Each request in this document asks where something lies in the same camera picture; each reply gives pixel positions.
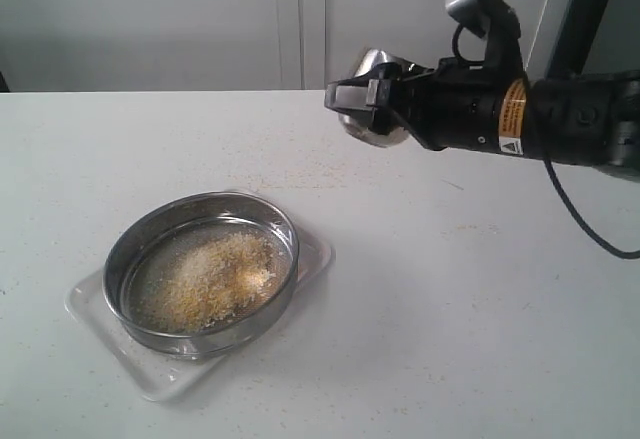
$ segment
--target table surface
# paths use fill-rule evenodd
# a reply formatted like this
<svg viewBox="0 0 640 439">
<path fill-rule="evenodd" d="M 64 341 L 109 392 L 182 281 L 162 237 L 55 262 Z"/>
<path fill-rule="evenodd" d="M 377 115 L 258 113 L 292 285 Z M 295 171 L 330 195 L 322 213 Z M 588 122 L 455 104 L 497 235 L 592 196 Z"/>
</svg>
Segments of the table surface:
<svg viewBox="0 0 640 439">
<path fill-rule="evenodd" d="M 640 263 L 590 242 L 540 163 L 368 147 L 322 102 L 0 96 L 1 437 L 638 437 Z M 559 174 L 640 246 L 640 186 Z M 140 216 L 229 187 L 313 224 L 335 263 L 286 323 L 146 402 L 64 297 Z"/>
</svg>

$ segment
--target breadcrumbs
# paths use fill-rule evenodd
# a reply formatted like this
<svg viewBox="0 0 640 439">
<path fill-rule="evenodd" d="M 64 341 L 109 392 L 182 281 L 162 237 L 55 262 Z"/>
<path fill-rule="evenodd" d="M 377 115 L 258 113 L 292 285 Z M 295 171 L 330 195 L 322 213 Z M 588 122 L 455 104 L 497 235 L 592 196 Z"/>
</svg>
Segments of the breadcrumbs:
<svg viewBox="0 0 640 439">
<path fill-rule="evenodd" d="M 145 298 L 145 322 L 163 332 L 193 333 L 233 317 L 262 293 L 272 255 L 267 240 L 247 233 L 187 252 Z"/>
</svg>

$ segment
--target warning label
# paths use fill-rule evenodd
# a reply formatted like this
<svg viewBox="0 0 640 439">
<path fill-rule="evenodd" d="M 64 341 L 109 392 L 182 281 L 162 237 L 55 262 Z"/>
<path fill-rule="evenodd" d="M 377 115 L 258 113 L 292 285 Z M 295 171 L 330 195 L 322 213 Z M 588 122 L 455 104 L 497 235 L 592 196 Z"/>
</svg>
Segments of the warning label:
<svg viewBox="0 0 640 439">
<path fill-rule="evenodd" d="M 498 124 L 498 141 L 500 150 L 507 154 L 524 155 L 522 150 L 522 122 L 526 97 L 522 80 L 515 81 L 504 97 Z"/>
</svg>

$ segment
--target metal sieve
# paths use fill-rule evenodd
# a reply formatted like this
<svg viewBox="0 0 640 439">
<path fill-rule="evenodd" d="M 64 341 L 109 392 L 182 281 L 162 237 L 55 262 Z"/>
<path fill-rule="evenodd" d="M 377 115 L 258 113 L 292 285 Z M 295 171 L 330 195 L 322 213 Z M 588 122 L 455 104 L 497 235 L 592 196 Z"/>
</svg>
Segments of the metal sieve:
<svg viewBox="0 0 640 439">
<path fill-rule="evenodd" d="M 197 332 L 155 327 L 144 306 L 158 284 L 189 251 L 234 233 L 259 237 L 271 251 L 271 278 L 261 294 Z M 200 194 L 156 209 L 120 237 L 105 264 L 104 295 L 129 335 L 141 344 L 194 359 L 220 354 L 257 338 L 282 315 L 296 287 L 298 253 L 293 224 L 272 204 L 238 192 Z"/>
</svg>

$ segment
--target black cable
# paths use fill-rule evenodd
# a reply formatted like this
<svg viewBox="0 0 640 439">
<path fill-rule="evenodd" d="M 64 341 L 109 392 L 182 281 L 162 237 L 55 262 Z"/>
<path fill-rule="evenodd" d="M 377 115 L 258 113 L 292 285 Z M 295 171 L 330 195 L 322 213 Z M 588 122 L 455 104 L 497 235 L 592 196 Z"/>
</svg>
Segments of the black cable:
<svg viewBox="0 0 640 439">
<path fill-rule="evenodd" d="M 456 27 L 456 32 L 453 33 L 453 39 L 451 40 L 451 50 L 453 51 L 453 55 L 458 60 L 460 65 L 462 66 L 481 66 L 484 64 L 484 61 L 470 61 L 465 59 L 462 54 L 460 54 L 460 34 L 464 30 L 464 26 L 462 24 L 458 24 Z"/>
<path fill-rule="evenodd" d="M 456 57 L 458 62 L 461 65 L 467 66 L 481 66 L 483 61 L 468 61 L 460 54 L 460 47 L 458 45 L 458 41 L 460 39 L 460 34 L 464 27 L 462 25 L 458 25 L 456 31 L 453 34 L 453 40 L 451 41 L 451 49 L 453 50 L 453 55 Z M 540 121 L 539 117 L 541 115 L 538 113 L 538 109 L 533 103 L 533 95 L 531 94 L 531 83 L 529 82 L 529 78 L 527 77 L 526 72 L 522 73 L 522 84 L 524 86 L 525 92 L 525 101 L 526 101 L 526 109 L 529 112 L 529 116 L 533 118 L 533 133 L 538 143 L 538 148 L 540 149 L 540 153 L 542 155 L 542 162 L 544 163 L 544 167 L 547 170 L 547 174 L 549 175 L 549 179 L 551 180 L 551 184 L 553 184 L 553 188 L 556 190 L 558 196 L 560 196 L 560 200 L 571 214 L 571 217 L 574 221 L 580 226 L 587 236 L 589 236 L 593 241 L 596 242 L 600 247 L 602 247 L 609 254 L 614 255 L 619 259 L 640 259 L 640 250 L 637 251 L 623 251 L 618 249 L 610 242 L 606 241 L 600 234 L 593 230 L 589 224 L 584 220 L 584 218 L 580 215 L 576 207 L 569 199 L 569 196 L 565 192 L 562 184 L 560 184 L 560 179 L 558 179 L 558 175 L 556 174 L 556 170 L 553 168 L 553 163 L 551 162 L 551 156 L 549 155 L 549 151 L 547 150 L 544 141 L 542 140 L 542 133 L 540 132 Z"/>
</svg>

